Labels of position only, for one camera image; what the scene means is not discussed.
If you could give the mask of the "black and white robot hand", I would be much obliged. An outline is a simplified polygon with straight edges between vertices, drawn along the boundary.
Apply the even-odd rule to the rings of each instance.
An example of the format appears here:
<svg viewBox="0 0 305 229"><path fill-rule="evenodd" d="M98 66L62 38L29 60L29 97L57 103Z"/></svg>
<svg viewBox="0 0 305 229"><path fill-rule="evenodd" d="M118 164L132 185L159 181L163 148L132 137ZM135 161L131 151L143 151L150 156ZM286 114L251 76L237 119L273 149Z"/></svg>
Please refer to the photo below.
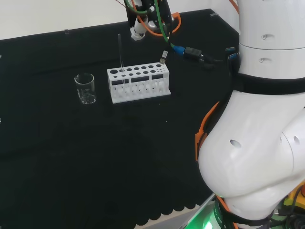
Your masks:
<svg viewBox="0 0 305 229"><path fill-rule="evenodd" d="M133 7L132 1L127 0L127 2ZM138 11L144 11L142 0L134 0L135 6ZM145 37L147 29L141 24L140 20L138 19L137 15L131 12L127 6L127 17L130 26L131 38L135 41L139 41ZM147 25L147 16L141 16L142 21L144 24Z"/></svg>

